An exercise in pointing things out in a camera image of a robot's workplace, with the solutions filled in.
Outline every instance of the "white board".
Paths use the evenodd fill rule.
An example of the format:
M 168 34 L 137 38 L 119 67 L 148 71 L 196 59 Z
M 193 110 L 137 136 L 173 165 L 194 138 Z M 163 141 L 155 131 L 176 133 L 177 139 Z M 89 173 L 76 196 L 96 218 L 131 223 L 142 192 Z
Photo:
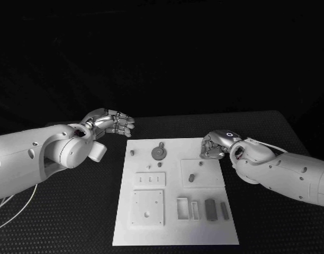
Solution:
M 219 160 L 200 158 L 202 140 L 128 141 L 115 246 L 239 244 L 220 163 Z M 151 153 L 161 142 L 167 157 L 157 161 Z M 189 177 L 194 173 L 197 176 L 192 183 Z M 216 221 L 207 220 L 207 199 L 215 199 L 218 204 Z M 226 203 L 229 220 L 223 216 L 222 202 Z

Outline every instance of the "robotic hand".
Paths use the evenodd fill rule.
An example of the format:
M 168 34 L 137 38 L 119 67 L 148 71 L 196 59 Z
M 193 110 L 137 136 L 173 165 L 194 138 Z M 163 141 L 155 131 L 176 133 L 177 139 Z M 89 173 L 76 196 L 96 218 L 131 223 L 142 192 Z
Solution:
M 134 118 L 103 108 L 80 123 L 59 124 L 0 136 L 0 198 L 48 179 L 59 171 L 76 168 L 87 156 L 100 162 L 106 146 L 96 142 L 106 133 L 131 137 Z
M 277 155 L 268 147 L 284 153 Z M 297 155 L 252 138 L 242 140 L 229 130 L 209 133 L 202 158 L 222 159 L 229 153 L 239 177 L 284 196 L 324 206 L 324 161 Z

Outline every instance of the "white robotic arm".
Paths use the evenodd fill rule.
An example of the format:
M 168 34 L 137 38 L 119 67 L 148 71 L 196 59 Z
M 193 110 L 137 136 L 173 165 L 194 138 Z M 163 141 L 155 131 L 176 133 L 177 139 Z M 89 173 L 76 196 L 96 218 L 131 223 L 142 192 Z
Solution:
M 284 196 L 324 206 L 324 161 L 294 153 L 275 155 L 268 146 L 229 130 L 209 133 L 202 157 L 222 159 L 229 153 L 239 177 Z
M 41 183 L 59 171 L 76 168 L 87 156 L 100 162 L 106 132 L 131 137 L 134 118 L 118 111 L 90 112 L 80 124 L 60 124 L 0 136 L 0 198 Z

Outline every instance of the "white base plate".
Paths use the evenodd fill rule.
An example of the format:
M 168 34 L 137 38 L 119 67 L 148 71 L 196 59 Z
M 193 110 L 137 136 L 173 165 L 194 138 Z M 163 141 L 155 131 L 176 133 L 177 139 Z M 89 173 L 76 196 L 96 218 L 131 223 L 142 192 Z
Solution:
M 200 158 L 202 140 L 203 138 L 128 141 L 115 225 L 115 246 L 239 244 L 220 163 L 218 160 Z M 163 161 L 157 161 L 151 155 L 152 149 L 158 147 L 160 142 L 164 142 L 168 153 Z M 192 172 L 186 166 L 183 170 L 183 160 L 200 160 L 205 162 L 202 167 L 206 167 L 206 170 L 197 174 L 194 179 L 194 182 L 197 181 L 196 187 L 184 181 L 186 179 L 189 180 L 186 173 Z M 158 187 L 137 186 L 137 173 L 163 172 L 165 172 L 165 187 L 161 187 L 160 184 Z M 210 181 L 215 181 L 215 188 L 212 186 L 206 188 Z M 147 190 L 163 191 L 161 199 L 158 199 L 155 194 L 141 192 Z M 144 206 L 135 206 L 137 204 L 134 204 L 134 202 L 138 202 L 132 197 L 135 192 L 147 194 L 145 197 L 148 198 L 144 198 L 147 200 Z M 178 198 L 189 199 L 189 220 L 178 219 Z M 207 199 L 216 200 L 218 221 L 207 220 L 205 203 Z M 152 206 L 154 203 L 150 200 L 158 201 L 158 204 L 155 203 L 157 206 Z M 197 202 L 200 220 L 194 220 L 192 202 Z M 222 202 L 226 202 L 229 220 L 225 220 L 223 217 Z M 161 219 L 161 209 L 164 209 L 164 220 Z M 132 224 L 132 220 L 137 219 L 139 221 L 138 226 Z

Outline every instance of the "black mesh surface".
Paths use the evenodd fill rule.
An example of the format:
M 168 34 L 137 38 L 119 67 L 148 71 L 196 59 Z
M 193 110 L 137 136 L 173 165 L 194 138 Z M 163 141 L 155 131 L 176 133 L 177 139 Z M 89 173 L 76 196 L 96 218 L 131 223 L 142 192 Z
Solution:
M 309 155 L 277 111 L 139 118 L 132 139 L 197 138 L 218 129 Z M 87 158 L 38 185 L 28 208 L 0 229 L 0 253 L 324 253 L 324 207 L 246 183 L 229 158 L 220 163 L 241 245 L 113 247 L 126 140 L 108 134 L 99 140 L 108 146 L 102 162 Z M 22 209 L 33 190 L 0 209 L 0 225 Z

